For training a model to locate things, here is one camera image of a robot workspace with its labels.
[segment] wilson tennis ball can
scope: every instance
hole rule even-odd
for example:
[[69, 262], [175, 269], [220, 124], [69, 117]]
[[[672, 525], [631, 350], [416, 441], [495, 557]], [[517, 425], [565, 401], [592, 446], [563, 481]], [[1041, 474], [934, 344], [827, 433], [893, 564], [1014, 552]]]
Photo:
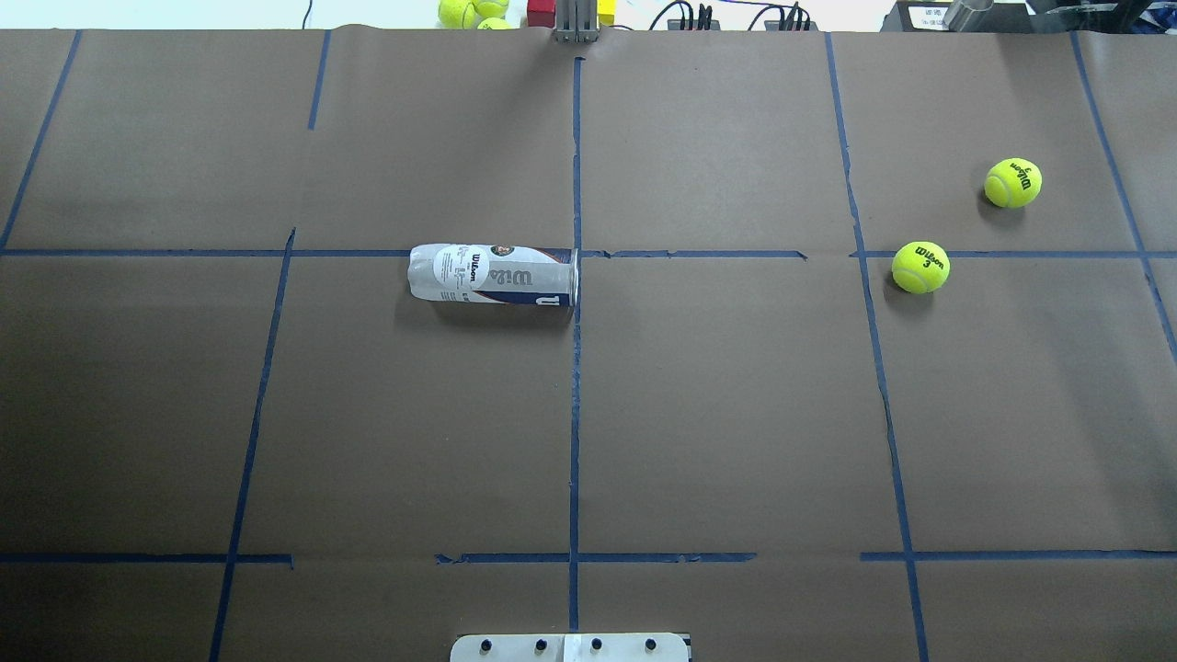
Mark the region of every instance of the wilson tennis ball can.
[[425, 244], [408, 254], [408, 289], [430, 302], [573, 306], [574, 249]]

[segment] metal cylinder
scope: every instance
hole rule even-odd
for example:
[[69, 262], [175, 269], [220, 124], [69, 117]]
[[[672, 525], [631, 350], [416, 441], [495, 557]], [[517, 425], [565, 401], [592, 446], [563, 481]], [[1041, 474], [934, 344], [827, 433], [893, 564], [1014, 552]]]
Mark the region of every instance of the metal cylinder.
[[574, 306], [580, 285], [576, 249], [425, 244], [408, 254], [408, 286], [431, 302]]
[[944, 13], [944, 26], [952, 32], [979, 32], [993, 0], [952, 0]]

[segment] tennis ball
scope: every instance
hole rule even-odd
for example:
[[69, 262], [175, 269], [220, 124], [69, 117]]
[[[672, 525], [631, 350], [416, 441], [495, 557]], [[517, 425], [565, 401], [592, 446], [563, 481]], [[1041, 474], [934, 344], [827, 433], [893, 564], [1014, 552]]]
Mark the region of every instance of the tennis ball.
[[478, 29], [511, 29], [511, 24], [503, 19], [486, 19], [478, 24]]
[[507, 15], [510, 0], [473, 0], [474, 11], [487, 19], [501, 19]]
[[470, 0], [441, 0], [438, 2], [438, 20], [448, 28], [470, 29], [478, 22], [478, 12]]
[[949, 279], [952, 265], [944, 249], [931, 241], [912, 241], [891, 260], [895, 284], [913, 294], [925, 294]]
[[1042, 171], [1025, 159], [1005, 159], [985, 178], [985, 197], [999, 207], [1023, 207], [1042, 191]]

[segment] blue tape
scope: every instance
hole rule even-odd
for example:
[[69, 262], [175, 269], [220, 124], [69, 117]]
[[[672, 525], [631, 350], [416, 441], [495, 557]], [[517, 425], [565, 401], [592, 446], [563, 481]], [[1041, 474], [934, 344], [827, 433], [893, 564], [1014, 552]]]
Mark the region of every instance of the blue tape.
[[[444, 554], [433, 556], [438, 565], [471, 564], [508, 564], [508, 563], [568, 563], [567, 554], [463, 554], [451, 558]], [[620, 554], [578, 554], [579, 563], [747, 563], [756, 558], [754, 552], [620, 552]]]
[[838, 124], [838, 141], [842, 146], [842, 167], [846, 178], [846, 199], [850, 203], [850, 214], [855, 219], [858, 271], [863, 280], [863, 298], [866, 304], [866, 324], [871, 335], [871, 349], [875, 352], [875, 377], [878, 382], [879, 395], [883, 398], [883, 412], [886, 416], [886, 441], [891, 450], [891, 482], [895, 489], [896, 511], [899, 515], [899, 536], [903, 539], [903, 551], [907, 570], [907, 594], [911, 598], [911, 617], [916, 627], [916, 646], [919, 650], [920, 662], [927, 662], [924, 608], [919, 597], [919, 580], [916, 575], [916, 562], [911, 556], [911, 527], [907, 522], [907, 502], [903, 489], [903, 472], [899, 470], [899, 448], [895, 439], [895, 422], [891, 418], [891, 397], [887, 392], [886, 372], [883, 369], [883, 346], [879, 343], [878, 322], [875, 316], [875, 299], [871, 296], [863, 225], [858, 213], [858, 203], [855, 200], [855, 188], [850, 181], [850, 145], [846, 141], [846, 123], [842, 108], [842, 92], [838, 88], [838, 67], [833, 54], [833, 39], [830, 33], [825, 33], [825, 53], [830, 66], [830, 88], [833, 94], [833, 112]]
[[[580, 205], [580, 71], [584, 58], [572, 61], [572, 245], [577, 249], [577, 271], [580, 271], [581, 234]], [[571, 457], [568, 462], [568, 631], [580, 630], [580, 307], [577, 292], [572, 313], [572, 425], [570, 430]]]
[[751, 551], [689, 554], [581, 554], [584, 563], [747, 563]]
[[311, 98], [311, 117], [306, 120], [306, 128], [314, 131], [314, 124], [319, 120], [319, 97], [322, 94], [322, 78], [327, 73], [327, 51], [331, 48], [331, 31], [322, 33], [322, 49], [319, 52], [319, 75], [314, 79], [314, 97]]
[[438, 565], [471, 564], [496, 564], [496, 563], [567, 563], [567, 554], [463, 554], [458, 558], [451, 558], [444, 554], [435, 554]]
[[53, 113], [58, 110], [58, 101], [61, 100], [61, 91], [65, 90], [66, 79], [69, 78], [69, 69], [73, 67], [74, 57], [78, 54], [78, 45], [81, 44], [81, 31], [74, 31], [73, 42], [69, 44], [69, 53], [66, 54], [66, 62], [61, 66], [61, 75], [58, 77], [58, 86], [53, 88], [53, 97], [49, 98], [49, 106], [45, 110], [45, 118], [41, 120], [41, 130], [36, 132], [36, 140], [33, 141], [33, 151], [28, 154], [28, 163], [25, 164], [25, 174], [16, 186], [16, 196], [12, 199], [12, 208], [8, 210], [8, 221], [5, 223], [4, 232], [0, 233], [0, 250], [8, 245], [8, 237], [16, 224], [16, 216], [20, 213], [20, 204], [25, 200], [25, 191], [28, 190], [28, 181], [33, 178], [33, 168], [36, 167], [36, 157], [45, 145], [45, 135], [49, 132], [49, 123], [53, 121]]
[[407, 258], [411, 252], [407, 249], [301, 249], [292, 254], [297, 258]]
[[[1145, 549], [1010, 549], [988, 551], [917, 551], [920, 563], [953, 561], [1177, 561], [1177, 551]], [[864, 563], [897, 563], [906, 560], [899, 551], [866, 551]]]
[[1169, 319], [1169, 312], [1165, 311], [1165, 304], [1161, 299], [1161, 290], [1157, 289], [1157, 279], [1152, 274], [1152, 264], [1149, 262], [1144, 251], [1144, 239], [1141, 237], [1141, 229], [1136, 223], [1136, 214], [1132, 212], [1132, 205], [1128, 201], [1128, 192], [1124, 190], [1124, 180], [1119, 176], [1119, 167], [1116, 165], [1116, 157], [1112, 154], [1111, 144], [1108, 141], [1108, 132], [1104, 131], [1103, 118], [1099, 115], [1099, 106], [1096, 105], [1096, 97], [1091, 93], [1091, 81], [1088, 79], [1088, 66], [1083, 61], [1083, 48], [1079, 46], [1079, 37], [1076, 32], [1071, 33], [1071, 48], [1075, 51], [1075, 64], [1079, 68], [1079, 80], [1083, 82], [1083, 93], [1086, 95], [1088, 106], [1091, 108], [1091, 119], [1096, 124], [1096, 134], [1099, 137], [1099, 145], [1103, 146], [1104, 158], [1108, 159], [1108, 167], [1111, 170], [1111, 178], [1116, 184], [1116, 194], [1119, 196], [1119, 204], [1124, 210], [1124, 217], [1128, 219], [1128, 227], [1132, 232], [1132, 241], [1136, 244], [1136, 250], [1139, 253], [1141, 267], [1144, 270], [1144, 279], [1148, 280], [1149, 290], [1152, 292], [1152, 304], [1157, 309], [1157, 317], [1161, 318], [1161, 327], [1165, 333], [1165, 340], [1169, 343], [1169, 355], [1172, 357], [1173, 363], [1177, 363], [1177, 338], [1173, 337], [1173, 327]]
[[[950, 258], [1000, 258], [1000, 259], [1137, 259], [1141, 253], [1136, 251], [945, 251]], [[896, 251], [863, 251], [867, 259], [895, 257]], [[850, 257], [859, 256], [855, 251]], [[1157, 253], [1157, 257], [1177, 257], [1177, 252]]]
[[16, 258], [280, 258], [284, 253], [248, 249], [8, 249], [0, 254]]
[[[408, 249], [299, 249], [295, 258], [407, 258]], [[274, 249], [7, 249], [5, 257], [36, 258], [280, 258]]]
[[245, 450], [245, 466], [241, 469], [241, 488], [237, 495], [237, 512], [233, 516], [233, 532], [230, 536], [228, 555], [225, 560], [225, 576], [221, 580], [221, 596], [217, 607], [217, 623], [213, 628], [213, 642], [208, 651], [210, 662], [220, 657], [221, 638], [225, 635], [225, 617], [228, 615], [230, 594], [233, 589], [233, 570], [237, 564], [237, 551], [241, 544], [241, 525], [245, 522], [245, 505], [250, 497], [250, 478], [253, 475], [253, 461], [258, 451], [258, 436], [261, 433], [261, 409], [266, 400], [266, 388], [270, 385], [270, 371], [274, 362], [274, 345], [278, 342], [278, 324], [282, 318], [282, 303], [286, 299], [286, 280], [290, 278], [291, 257], [294, 249], [294, 236], [291, 230], [286, 239], [286, 251], [282, 257], [282, 269], [278, 274], [278, 292], [274, 294], [274, 312], [270, 318], [270, 335], [266, 338], [266, 356], [261, 362], [261, 378], [258, 380], [258, 397], [253, 403], [253, 422], [250, 426], [250, 443]]
[[772, 250], [747, 250], [747, 251], [584, 251], [586, 258], [800, 258], [807, 260], [809, 256], [800, 251], [772, 251]]
[[[0, 554], [0, 563], [225, 563], [226, 558], [224, 554]], [[290, 554], [242, 554], [237, 562], [294, 568], [294, 557]]]

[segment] label sticker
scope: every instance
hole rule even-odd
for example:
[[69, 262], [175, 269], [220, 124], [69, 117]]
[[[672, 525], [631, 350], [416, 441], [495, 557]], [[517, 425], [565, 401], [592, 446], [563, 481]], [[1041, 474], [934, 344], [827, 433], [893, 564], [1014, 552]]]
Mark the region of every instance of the label sticker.
[[490, 262], [479, 246], [446, 246], [433, 257], [433, 276], [453, 290], [478, 290], [486, 283]]
[[907, 15], [911, 16], [911, 26], [919, 29], [947, 31], [944, 25], [944, 12], [942, 7], [907, 7]]

